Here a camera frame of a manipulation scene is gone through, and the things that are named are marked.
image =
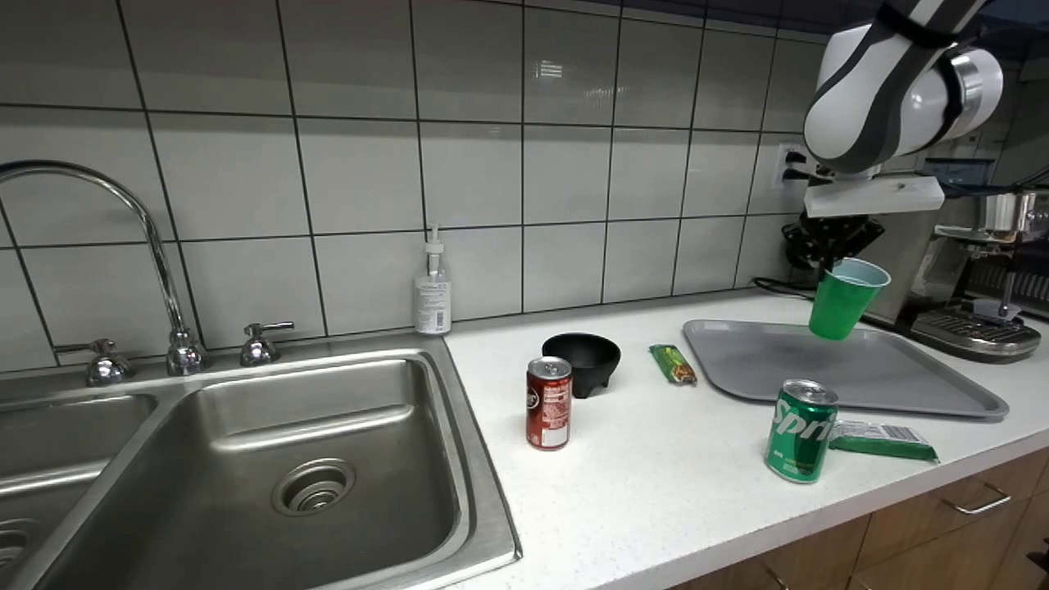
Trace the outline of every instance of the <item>stainless steel sink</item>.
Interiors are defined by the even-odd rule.
[[[150,395],[120,393],[0,403],[0,587],[56,532],[150,408]]]
[[[440,341],[285,358],[143,381],[155,417],[16,587],[444,587],[518,556]]]

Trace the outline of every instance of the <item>green soda can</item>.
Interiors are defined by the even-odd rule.
[[[782,381],[762,465],[785,481],[815,481],[840,395],[815,381]]]

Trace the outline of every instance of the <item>plastic cup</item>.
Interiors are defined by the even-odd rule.
[[[815,289],[810,331],[821,341],[846,341],[887,280],[890,276],[865,260],[836,263]]]

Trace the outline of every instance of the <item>soap dispenser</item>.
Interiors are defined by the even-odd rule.
[[[420,335],[452,331],[452,278],[444,268],[444,244],[440,241],[435,227],[428,227],[425,264],[416,276],[416,331]]]

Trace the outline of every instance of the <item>kitchen counter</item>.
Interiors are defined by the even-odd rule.
[[[830,451],[815,486],[762,465],[771,405],[732,399],[704,376],[673,387],[649,358],[649,344],[679,344],[699,365],[682,341],[691,317],[804,324],[806,313],[794,296],[732,296],[490,321],[444,336],[525,547],[518,563],[463,587],[667,587],[1049,446],[1044,344],[1018,363],[934,352],[998,393],[1010,417],[849,408],[842,417],[913,426],[939,463]],[[525,363],[560,331],[616,341],[624,363],[609,391],[572,403],[571,443],[537,451],[525,443]]]

